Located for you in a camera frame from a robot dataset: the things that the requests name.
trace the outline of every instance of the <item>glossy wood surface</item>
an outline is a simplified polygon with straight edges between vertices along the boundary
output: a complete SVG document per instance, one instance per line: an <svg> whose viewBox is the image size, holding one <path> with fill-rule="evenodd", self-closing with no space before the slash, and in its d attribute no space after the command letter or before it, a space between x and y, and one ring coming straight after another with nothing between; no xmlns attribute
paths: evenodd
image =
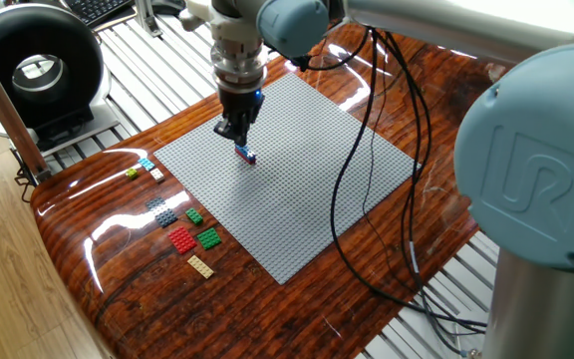
<svg viewBox="0 0 574 359"><path fill-rule="evenodd" d="M352 52L362 34L359 27L346 27L334 33L327 49L336 54ZM455 188L453 145L463 115L490 81L484 63L412 39L399 40L432 117L433 155L418 187L414 226L422 276L428 278L476 227L466 211L466 200ZM294 71L362 119L371 47L360 57L364 61L352 61L343 69L306 73L275 60L269 66L268 83ZM324 58L326 64L336 62L332 55ZM319 57L312 64L322 61ZM391 57L386 75L387 101L377 132L412 155L416 140L413 108L401 69ZM380 78L377 90L374 112L384 99ZM359 283L333 245L285 285L278 285L153 156L220 111L212 96L37 188L32 205L59 274L122 358L355 356L400 306ZM375 120L373 115L371 127ZM162 184L156 184L143 169L135 181L126 178L125 170L141 155L162 170ZM395 190L371 211L370 218L386 243L394 272L411 285L399 247L400 215L409 187L407 181ZM146 213L144 203L156 196L173 203L179 216L179 221L165 229ZM204 217L201 226L192 225L184 216L190 207ZM180 226L192 235L215 227L223 242L208 251L199 246L179 255L166 234ZM341 242L363 276L403 300L412 298L388 272L384 249L364 220L345 232ZM194 254L214 270L211 278L205 280L186 263Z"/></svg>

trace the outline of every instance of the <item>keyboard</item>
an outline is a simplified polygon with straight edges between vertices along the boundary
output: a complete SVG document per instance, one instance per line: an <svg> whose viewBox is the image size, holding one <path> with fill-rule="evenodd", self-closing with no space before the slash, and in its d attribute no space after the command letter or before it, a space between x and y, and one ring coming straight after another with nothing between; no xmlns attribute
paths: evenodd
<svg viewBox="0 0 574 359"><path fill-rule="evenodd" d="M90 28L134 5L134 0L66 0L70 10Z"/></svg>

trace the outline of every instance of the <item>ur logo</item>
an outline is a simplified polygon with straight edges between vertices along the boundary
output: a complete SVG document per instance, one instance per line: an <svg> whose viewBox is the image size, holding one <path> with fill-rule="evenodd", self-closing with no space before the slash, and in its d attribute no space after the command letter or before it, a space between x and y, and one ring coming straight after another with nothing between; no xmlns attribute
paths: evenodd
<svg viewBox="0 0 574 359"><path fill-rule="evenodd" d="M574 155L532 136L495 128L482 200L552 240L574 212Z"/></svg>

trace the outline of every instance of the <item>green lego brick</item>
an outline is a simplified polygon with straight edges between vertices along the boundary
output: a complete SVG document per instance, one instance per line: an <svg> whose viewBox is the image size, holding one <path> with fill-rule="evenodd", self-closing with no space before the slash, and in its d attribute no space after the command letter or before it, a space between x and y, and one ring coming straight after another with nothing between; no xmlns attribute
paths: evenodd
<svg viewBox="0 0 574 359"><path fill-rule="evenodd" d="M196 209L194 208L190 208L188 209L185 214L187 214L187 216L189 217L189 219L194 222L194 224L199 225L201 223L203 223L203 217L200 216L200 214L198 214L198 212L196 211Z"/></svg>
<svg viewBox="0 0 574 359"><path fill-rule="evenodd" d="M203 245L203 248L205 249L209 249L220 243L220 237L214 228L206 230L205 232L197 235L196 238L198 238L198 241Z"/></svg>
<svg viewBox="0 0 574 359"><path fill-rule="evenodd" d="M126 171L126 176L128 176L130 180L134 180L139 176L139 174L137 174L137 170L129 169Z"/></svg>

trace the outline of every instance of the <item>wooden floor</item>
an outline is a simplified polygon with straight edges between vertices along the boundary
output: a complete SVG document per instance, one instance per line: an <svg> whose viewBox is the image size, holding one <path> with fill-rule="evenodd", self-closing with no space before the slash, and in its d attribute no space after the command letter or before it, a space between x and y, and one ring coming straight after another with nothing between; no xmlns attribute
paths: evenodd
<svg viewBox="0 0 574 359"><path fill-rule="evenodd" d="M0 358L111 358L53 268L13 180L18 167L0 138Z"/></svg>

